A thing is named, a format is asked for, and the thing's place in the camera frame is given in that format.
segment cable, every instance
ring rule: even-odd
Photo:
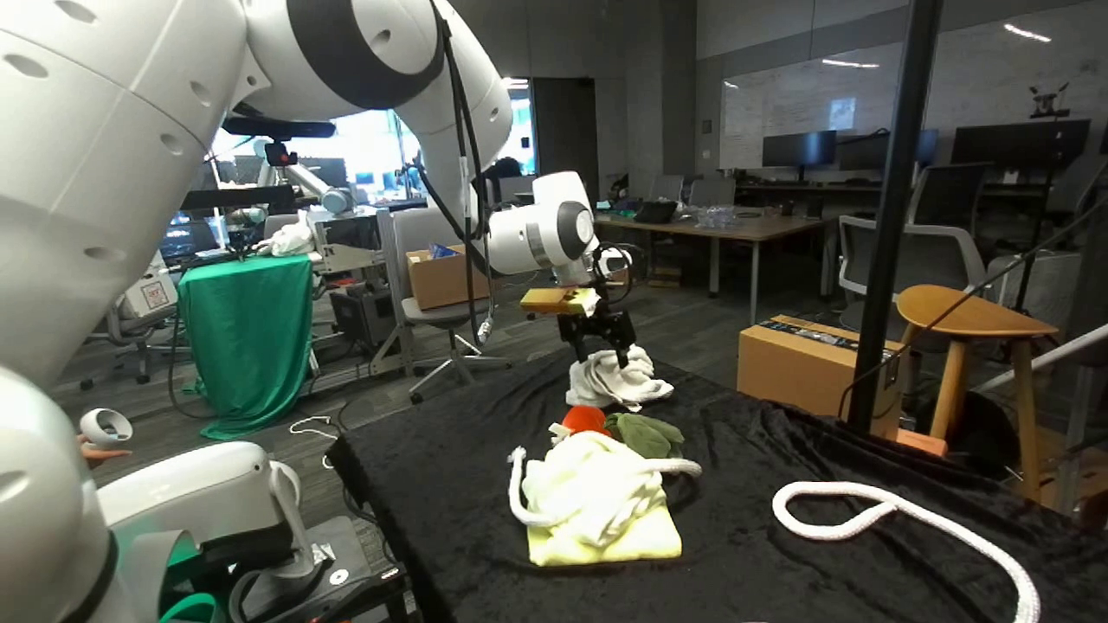
[[[980,278],[976,283],[970,283],[953,306],[947,306],[927,325],[925,334],[931,334],[939,321],[947,321],[953,313],[960,313],[970,298],[976,298],[983,288],[990,288],[995,281],[1000,281],[1005,274],[1025,266],[1032,256],[1040,256],[1044,248],[1051,248],[1052,244],[1074,235],[1083,223],[1092,223],[1097,213],[1108,209],[1108,197],[1088,213],[1082,213],[1074,223],[1067,223],[1063,229],[1055,229],[1052,235],[1046,235],[1040,246],[1032,246],[1028,252],[1017,252],[1009,266],[1000,266],[996,274]],[[872,374],[886,370],[886,363],[902,360],[902,353],[886,357],[883,363],[868,368],[865,374],[860,374],[850,389],[841,389],[837,396],[837,411],[834,418],[841,423],[846,417],[846,402],[850,396],[860,389],[860,380],[868,380]]]
[[[478,340],[478,306],[474,306],[474,269],[493,278],[493,266],[489,260],[478,252],[474,238],[456,224],[456,217],[446,213],[441,190],[430,183],[426,171],[416,164],[416,172],[430,195],[430,202],[441,209],[441,214],[446,217],[446,224],[453,229],[453,235],[460,238],[466,246],[466,256],[467,256],[467,269],[466,269],[466,301],[467,301],[467,320],[470,320],[470,329],[474,329],[474,342]]]
[[[478,146],[470,105],[467,105],[466,80],[460,80],[456,57],[453,57],[453,32],[446,29],[444,18],[441,18],[441,25],[444,25],[444,57],[446,57],[453,117],[456,117],[456,154],[460,154],[460,158],[470,157],[470,168],[478,172],[478,182],[470,182],[474,195],[478,195],[478,223],[470,224],[470,217],[467,217],[467,229],[466,229],[467,252],[474,252],[470,235],[485,235],[485,229],[489,229],[489,187],[485,187],[485,172],[483,172],[483,146]],[[483,342],[478,306],[474,306],[474,260],[466,269],[466,288],[467,288],[470,337],[474,337],[474,342]]]

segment black tablecloth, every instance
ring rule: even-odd
[[[789,483],[834,479],[902,493],[1016,553],[1046,620],[1108,620],[1108,540],[1078,532],[966,472],[789,417],[663,370],[677,398],[653,409],[702,463],[672,493],[680,560],[539,571],[506,502],[511,451],[539,453],[564,417],[567,360],[536,360],[444,402],[372,423],[329,451],[347,488],[372,502],[430,620],[1010,620],[1016,590],[966,543],[906,517],[852,543],[805,543],[773,521]],[[854,517],[807,502],[805,521]]]

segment metal stand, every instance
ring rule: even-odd
[[[896,248],[902,248],[902,232],[906,214],[916,146],[921,134],[921,117],[927,101],[939,21],[943,21],[943,0],[912,3],[896,127],[895,127],[895,146],[886,158],[886,177],[883,177],[886,187],[881,195],[875,252],[872,252],[872,269],[865,288],[861,342],[860,342],[860,363],[852,380],[850,431],[854,432],[868,432],[868,423],[872,423],[875,378],[881,378],[875,370],[883,363],[883,342],[890,325]]]

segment monitor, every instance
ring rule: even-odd
[[[1092,134],[1092,120],[1028,120],[955,127],[953,164],[995,171],[1067,171]]]
[[[347,158],[333,157],[304,157],[300,168],[307,168],[318,182],[325,182],[329,187],[351,187],[347,177]]]
[[[821,171],[834,164],[834,131],[764,134],[763,168]]]
[[[883,172],[886,171],[886,157],[890,157],[890,134],[886,131],[846,134],[834,146],[837,171],[875,171],[875,172]],[[916,146],[916,164],[918,168],[931,168],[936,157],[939,157],[939,131],[925,127],[918,134],[918,146]]]
[[[257,183],[262,172],[262,157],[237,157],[237,183]]]
[[[231,158],[215,158],[217,182],[228,183],[237,182],[237,164]]]

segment wooden chair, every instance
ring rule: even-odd
[[[1009,342],[1016,370],[1021,496],[1040,502],[1040,417],[1032,386],[1032,340],[1052,337],[1055,329],[995,301],[964,298],[964,290],[943,283],[916,283],[896,293],[896,313],[906,321],[906,351],[925,334],[949,340],[931,438],[949,441],[949,432],[955,431],[970,380],[970,342]]]

